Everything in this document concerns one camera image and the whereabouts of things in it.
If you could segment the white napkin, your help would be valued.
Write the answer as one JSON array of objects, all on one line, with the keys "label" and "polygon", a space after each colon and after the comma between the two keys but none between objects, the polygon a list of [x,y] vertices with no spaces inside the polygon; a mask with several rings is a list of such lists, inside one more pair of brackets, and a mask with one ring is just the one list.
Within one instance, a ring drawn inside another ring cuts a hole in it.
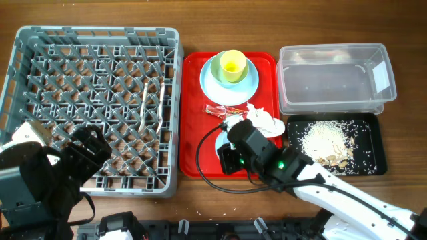
[{"label": "white napkin", "polygon": [[251,103],[247,103],[246,107],[248,109],[246,118],[265,138],[278,137],[286,130],[282,120],[272,117],[263,108],[256,109]]}]

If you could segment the white plastic spoon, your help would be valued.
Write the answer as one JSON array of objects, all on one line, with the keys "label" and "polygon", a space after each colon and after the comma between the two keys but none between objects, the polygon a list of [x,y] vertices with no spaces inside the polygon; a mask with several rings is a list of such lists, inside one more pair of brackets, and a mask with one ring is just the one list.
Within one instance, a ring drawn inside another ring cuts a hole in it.
[{"label": "white plastic spoon", "polygon": [[141,104],[141,110],[140,110],[141,123],[138,129],[138,133],[142,133],[145,127],[145,108],[146,108],[146,102],[147,102],[147,96],[148,96],[148,87],[149,87],[149,83],[146,82],[143,88],[143,97],[142,97],[142,104]]}]

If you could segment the white plastic fork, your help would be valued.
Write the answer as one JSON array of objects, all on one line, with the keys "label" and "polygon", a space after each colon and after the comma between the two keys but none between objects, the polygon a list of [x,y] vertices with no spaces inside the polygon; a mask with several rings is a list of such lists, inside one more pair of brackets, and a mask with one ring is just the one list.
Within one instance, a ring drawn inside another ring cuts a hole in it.
[{"label": "white plastic fork", "polygon": [[159,109],[157,112],[157,116],[159,119],[156,134],[159,135],[159,132],[161,131],[161,127],[163,125],[163,102],[164,102],[164,96],[165,96],[165,83],[161,83],[161,89],[160,89],[160,102],[159,102]]}]

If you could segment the rice and food scraps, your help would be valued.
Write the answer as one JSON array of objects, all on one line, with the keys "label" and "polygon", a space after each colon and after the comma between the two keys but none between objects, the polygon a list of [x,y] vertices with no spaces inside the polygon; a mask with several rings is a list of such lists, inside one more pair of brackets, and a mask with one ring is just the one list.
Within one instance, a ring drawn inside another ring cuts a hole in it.
[{"label": "rice and food scraps", "polygon": [[291,122],[288,143],[334,175],[378,173],[370,127],[364,120]]}]

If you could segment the light blue bowl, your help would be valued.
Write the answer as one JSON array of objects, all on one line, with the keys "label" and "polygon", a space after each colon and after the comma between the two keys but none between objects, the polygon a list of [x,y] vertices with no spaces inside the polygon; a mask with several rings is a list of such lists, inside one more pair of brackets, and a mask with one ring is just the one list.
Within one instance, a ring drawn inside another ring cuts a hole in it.
[{"label": "light blue bowl", "polygon": [[228,133],[227,133],[226,131],[222,131],[222,132],[217,136],[217,138],[216,138],[216,140],[215,140],[215,153],[216,153],[216,156],[217,156],[218,158],[219,158],[218,150],[220,149],[220,147],[221,147],[222,145],[225,145],[225,144],[230,144],[230,142],[229,142],[229,140],[228,140],[227,136],[228,136]]}]

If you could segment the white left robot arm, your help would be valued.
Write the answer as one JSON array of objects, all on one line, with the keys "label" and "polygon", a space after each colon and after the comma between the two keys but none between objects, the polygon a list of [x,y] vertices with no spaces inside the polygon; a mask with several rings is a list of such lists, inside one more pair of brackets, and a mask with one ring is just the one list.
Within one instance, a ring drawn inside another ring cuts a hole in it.
[{"label": "white left robot arm", "polygon": [[87,199],[80,187],[111,157],[101,129],[78,128],[58,151],[48,145],[52,134],[38,121],[22,124],[1,146],[1,214],[8,226],[2,239],[72,239],[72,227],[91,218],[70,221],[72,209]]}]

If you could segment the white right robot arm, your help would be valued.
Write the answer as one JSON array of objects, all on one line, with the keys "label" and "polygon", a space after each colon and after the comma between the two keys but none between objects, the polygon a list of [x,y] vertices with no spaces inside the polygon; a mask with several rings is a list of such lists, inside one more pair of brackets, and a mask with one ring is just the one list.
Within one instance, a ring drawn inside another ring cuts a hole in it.
[{"label": "white right robot arm", "polygon": [[337,178],[291,147],[225,143],[217,149],[225,173],[245,169],[265,189],[285,191],[321,207],[314,230],[325,239],[425,239],[426,213],[385,203]]}]

